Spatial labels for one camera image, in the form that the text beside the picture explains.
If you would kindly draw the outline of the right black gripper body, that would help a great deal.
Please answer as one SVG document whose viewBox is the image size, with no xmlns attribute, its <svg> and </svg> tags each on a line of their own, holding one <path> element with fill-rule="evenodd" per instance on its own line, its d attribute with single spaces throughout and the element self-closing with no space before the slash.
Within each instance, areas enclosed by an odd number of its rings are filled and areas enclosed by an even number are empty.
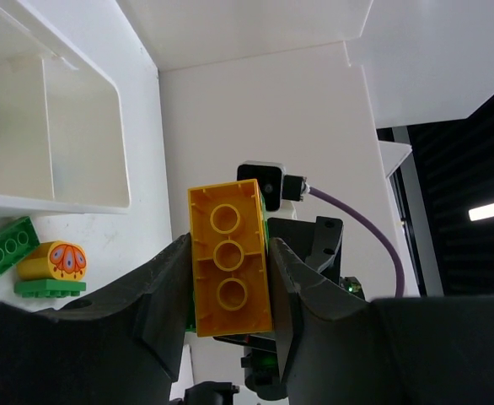
<svg viewBox="0 0 494 405">
<path fill-rule="evenodd" d="M 269 236 L 284 240 L 303 262 L 347 292 L 362 300 L 365 298 L 357 278 L 341 276 L 343 222 L 340 219 L 318 216 L 312 223 L 273 217 L 267 220 L 267 225 Z M 279 378 L 277 347 L 272 332 L 229 335 L 215 339 L 244 349 L 244 356 L 241 358 L 244 384 L 258 398 L 287 398 L 287 388 Z"/>
</svg>

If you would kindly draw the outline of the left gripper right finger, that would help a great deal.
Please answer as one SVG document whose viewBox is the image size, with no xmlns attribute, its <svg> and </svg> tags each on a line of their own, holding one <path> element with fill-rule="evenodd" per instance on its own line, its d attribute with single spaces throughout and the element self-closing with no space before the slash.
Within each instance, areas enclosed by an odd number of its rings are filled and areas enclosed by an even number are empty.
<svg viewBox="0 0 494 405">
<path fill-rule="evenodd" d="M 270 243 L 271 308 L 292 404 L 494 404 L 494 296 L 367 302 Z"/>
</svg>

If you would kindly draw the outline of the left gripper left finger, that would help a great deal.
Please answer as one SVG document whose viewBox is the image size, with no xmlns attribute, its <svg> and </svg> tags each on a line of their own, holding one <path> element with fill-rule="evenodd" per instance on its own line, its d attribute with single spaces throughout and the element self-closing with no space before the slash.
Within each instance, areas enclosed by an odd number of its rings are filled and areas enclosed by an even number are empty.
<svg viewBox="0 0 494 405">
<path fill-rule="evenodd" d="M 61 309 L 0 301 L 0 404 L 165 404 L 178 380 L 191 238 Z"/>
</svg>

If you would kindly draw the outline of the orange flower green lego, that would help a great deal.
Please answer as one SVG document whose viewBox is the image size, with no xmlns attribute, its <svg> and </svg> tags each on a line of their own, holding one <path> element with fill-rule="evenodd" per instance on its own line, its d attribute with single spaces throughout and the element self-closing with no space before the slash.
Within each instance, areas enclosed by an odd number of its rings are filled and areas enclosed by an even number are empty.
<svg viewBox="0 0 494 405">
<path fill-rule="evenodd" d="M 81 246 L 62 240 L 41 243 L 17 265 L 19 281 L 14 293 L 28 299 L 78 297 L 86 290 L 87 269 Z"/>
</svg>

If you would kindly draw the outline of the green yellow lego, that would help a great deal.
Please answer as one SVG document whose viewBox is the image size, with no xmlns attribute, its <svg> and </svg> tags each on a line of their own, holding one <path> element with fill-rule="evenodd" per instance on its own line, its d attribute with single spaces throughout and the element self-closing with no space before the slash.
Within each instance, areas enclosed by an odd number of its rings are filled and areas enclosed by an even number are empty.
<svg viewBox="0 0 494 405">
<path fill-rule="evenodd" d="M 189 189 L 196 333 L 270 332 L 266 222 L 255 179 Z"/>
</svg>

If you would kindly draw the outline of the green long lego brick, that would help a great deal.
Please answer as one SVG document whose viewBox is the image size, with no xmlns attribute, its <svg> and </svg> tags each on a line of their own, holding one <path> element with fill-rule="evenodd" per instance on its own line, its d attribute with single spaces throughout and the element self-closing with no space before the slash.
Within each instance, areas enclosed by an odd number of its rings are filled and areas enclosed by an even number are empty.
<svg viewBox="0 0 494 405">
<path fill-rule="evenodd" d="M 30 217 L 19 218 L 0 229 L 0 277 L 40 245 Z"/>
</svg>

